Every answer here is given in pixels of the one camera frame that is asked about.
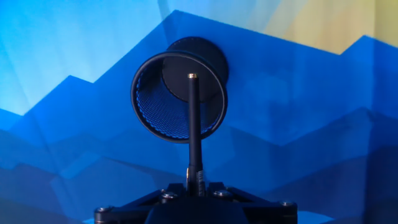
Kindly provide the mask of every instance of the blue wall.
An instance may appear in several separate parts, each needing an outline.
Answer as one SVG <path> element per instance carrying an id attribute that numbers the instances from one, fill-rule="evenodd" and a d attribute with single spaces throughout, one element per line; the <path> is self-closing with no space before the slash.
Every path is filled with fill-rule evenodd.
<path id="1" fill-rule="evenodd" d="M 1 223 L 81 223 L 184 181 L 187 146 L 151 135 L 129 90 L 186 36 L 214 42 L 230 68 L 227 116 L 203 142 L 207 180 L 294 200 L 301 223 L 391 223 L 398 49 L 363 36 L 336 55 L 180 11 L 94 83 L 69 76 L 24 116 L 0 110 Z"/>

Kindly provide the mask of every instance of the metal mesh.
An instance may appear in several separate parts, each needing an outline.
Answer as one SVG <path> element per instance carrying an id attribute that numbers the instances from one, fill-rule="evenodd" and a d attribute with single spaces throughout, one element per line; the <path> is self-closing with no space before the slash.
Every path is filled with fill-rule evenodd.
<path id="1" fill-rule="evenodd" d="M 141 115 L 156 131 L 174 139 L 188 139 L 188 103 L 175 97 L 164 85 L 161 64 L 151 66 L 139 75 L 136 103 Z M 221 95 L 201 103 L 202 135 L 216 124 L 221 107 Z"/>

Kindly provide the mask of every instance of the black metal rod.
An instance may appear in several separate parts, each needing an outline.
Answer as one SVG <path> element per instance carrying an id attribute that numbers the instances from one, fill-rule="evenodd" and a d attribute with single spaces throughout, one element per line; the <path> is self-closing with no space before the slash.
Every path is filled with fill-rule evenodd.
<path id="1" fill-rule="evenodd" d="M 203 163 L 201 159 L 201 126 L 199 79 L 197 74 L 188 74 L 189 104 L 189 195 L 205 196 Z"/>

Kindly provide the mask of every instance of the circular ring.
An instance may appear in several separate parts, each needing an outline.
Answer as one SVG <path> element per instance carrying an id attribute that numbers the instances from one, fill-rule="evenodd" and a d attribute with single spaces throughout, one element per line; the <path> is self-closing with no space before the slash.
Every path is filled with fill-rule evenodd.
<path id="1" fill-rule="evenodd" d="M 183 51 L 166 51 L 166 52 L 157 54 L 157 55 L 151 57 L 150 59 L 146 60 L 138 68 L 138 71 L 136 72 L 136 74 L 135 74 L 135 76 L 134 76 L 134 78 L 132 80 L 132 83 L 131 83 L 131 104 L 132 104 L 132 107 L 134 109 L 134 112 L 136 113 L 139 121 L 148 129 L 148 131 L 150 131 L 152 134 L 154 134 L 158 138 L 161 138 L 163 140 L 170 141 L 170 142 L 173 142 L 173 143 L 189 143 L 189 139 L 177 139 L 177 138 L 170 137 L 170 136 L 168 136 L 166 134 L 163 134 L 163 133 L 157 131 L 145 119 L 145 117 L 140 112 L 140 108 L 138 107 L 136 86 L 138 84 L 138 81 L 139 81 L 141 75 L 144 73 L 144 70 L 148 66 L 150 66 L 154 62 L 157 62 L 158 60 L 162 60 L 162 59 L 165 59 L 167 57 L 183 57 L 183 58 L 187 58 L 187 59 L 193 60 L 196 63 L 199 63 L 200 65 L 204 66 L 207 70 L 210 71 L 210 73 L 214 76 L 214 78 L 216 79 L 218 85 L 220 86 L 221 95 L 222 95 L 222 99 L 223 99 L 223 107 L 221 109 L 220 117 L 218 118 L 218 120 L 215 123 L 215 125 L 213 125 L 213 127 L 211 127 L 208 131 L 206 131 L 205 133 L 203 133 L 201 135 L 201 138 L 205 139 L 208 136 L 210 136 L 213 132 L 215 132 L 218 129 L 218 127 L 221 125 L 221 123 L 223 122 L 224 117 L 226 115 L 226 109 L 228 107 L 228 97 L 227 97 L 225 85 L 221 81 L 221 79 L 218 76 L 216 70 L 208 62 L 206 62 L 206 60 L 204 60 L 203 58 L 201 58 L 201 57 L 199 57 L 197 55 L 193 55 L 191 53 L 183 52 Z"/>

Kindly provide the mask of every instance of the bolt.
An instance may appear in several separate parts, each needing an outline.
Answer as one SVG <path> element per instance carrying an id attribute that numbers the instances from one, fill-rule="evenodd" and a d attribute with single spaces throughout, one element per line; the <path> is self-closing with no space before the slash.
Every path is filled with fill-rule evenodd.
<path id="1" fill-rule="evenodd" d="M 227 190 L 216 190 L 213 194 L 216 197 L 229 197 L 229 196 L 231 196 L 231 193 L 229 191 L 227 191 Z"/>
<path id="2" fill-rule="evenodd" d="M 97 212 L 109 212 L 113 208 L 114 208 L 113 206 L 105 206 L 105 207 L 97 208 L 96 211 Z"/>
<path id="3" fill-rule="evenodd" d="M 292 206 L 294 203 L 291 201 L 281 201 L 279 202 L 282 206 L 289 207 Z"/>
<path id="4" fill-rule="evenodd" d="M 162 194 L 162 197 L 165 198 L 165 199 L 173 199 L 173 198 L 178 197 L 178 195 L 176 195 L 173 192 L 165 192 L 165 193 Z"/>

